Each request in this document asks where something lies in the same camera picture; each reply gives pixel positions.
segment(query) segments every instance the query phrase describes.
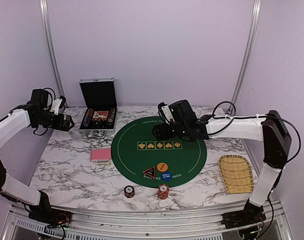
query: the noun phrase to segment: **marble table surface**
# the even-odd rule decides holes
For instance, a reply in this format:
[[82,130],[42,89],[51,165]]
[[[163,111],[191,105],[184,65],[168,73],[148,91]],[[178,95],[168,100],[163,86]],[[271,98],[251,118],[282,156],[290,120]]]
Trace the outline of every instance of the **marble table surface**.
[[[193,107],[196,115],[211,114],[213,107]],[[44,150],[30,186],[49,195],[54,206],[101,211],[181,210],[246,200],[249,193],[227,193],[219,170],[219,158],[240,155],[248,159],[254,182],[257,174],[239,139],[207,140],[207,159],[204,168],[191,181],[172,187],[165,200],[157,197],[157,189],[140,186],[122,176],[114,166],[97,166],[90,162],[94,149],[109,148],[114,134],[106,139],[89,139],[80,134],[79,127],[85,108],[68,108],[75,127],[69,132],[55,130]],[[156,106],[123,106],[118,108],[116,130],[127,123],[157,116]],[[134,186],[135,196],[126,198],[124,187]]]

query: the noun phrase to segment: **white robotic arm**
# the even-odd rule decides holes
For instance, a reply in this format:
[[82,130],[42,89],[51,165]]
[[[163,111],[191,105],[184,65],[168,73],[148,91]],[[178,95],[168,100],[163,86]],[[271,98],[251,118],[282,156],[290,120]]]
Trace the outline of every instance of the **white robotic arm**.
[[[0,120],[0,149],[4,144],[21,130],[31,126],[38,129],[42,125],[45,129],[52,128],[69,131],[74,122],[69,115],[59,113],[64,105],[63,96],[55,99],[48,106],[48,94],[44,89],[35,89],[31,100],[25,105],[19,105]],[[51,208],[48,196],[34,188],[13,178],[5,169],[0,159],[0,194],[14,202],[22,202],[31,209],[29,217],[38,221],[53,224],[53,219],[60,219],[59,214],[70,216],[67,211]]]
[[158,141],[188,137],[190,141],[237,138],[264,143],[263,168],[244,210],[223,214],[222,223],[229,229],[265,220],[263,204],[279,182],[292,142],[279,113],[271,110],[268,114],[256,116],[215,117],[211,114],[197,118],[187,100],[171,105],[162,102],[158,112],[164,121],[152,130]]

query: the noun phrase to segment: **poker chip case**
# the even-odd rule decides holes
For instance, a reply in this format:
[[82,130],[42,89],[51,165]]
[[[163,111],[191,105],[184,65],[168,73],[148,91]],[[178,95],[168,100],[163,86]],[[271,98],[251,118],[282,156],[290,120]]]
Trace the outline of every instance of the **poker chip case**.
[[114,133],[118,116],[114,77],[81,79],[79,85],[87,107],[79,131],[89,138]]

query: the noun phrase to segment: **green circular mat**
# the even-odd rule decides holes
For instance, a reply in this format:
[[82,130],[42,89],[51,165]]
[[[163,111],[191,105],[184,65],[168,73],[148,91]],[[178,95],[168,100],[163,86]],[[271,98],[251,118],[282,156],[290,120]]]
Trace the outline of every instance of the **green circular mat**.
[[[206,163],[207,148],[203,140],[184,141],[178,137],[167,141],[156,141],[152,134],[155,124],[163,121],[158,116],[134,120],[115,135],[112,160],[117,170],[130,181],[150,188],[161,184],[175,187],[187,183],[199,174]],[[161,179],[157,165],[166,163],[170,181]],[[155,179],[143,174],[155,167]]]

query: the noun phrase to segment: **blue poker chip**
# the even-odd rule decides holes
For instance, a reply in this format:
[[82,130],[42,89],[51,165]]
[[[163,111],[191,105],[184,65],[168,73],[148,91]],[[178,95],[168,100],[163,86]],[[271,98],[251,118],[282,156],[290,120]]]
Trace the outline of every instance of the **blue poker chip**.
[[164,181],[170,181],[172,179],[172,174],[168,171],[161,174],[161,179]]

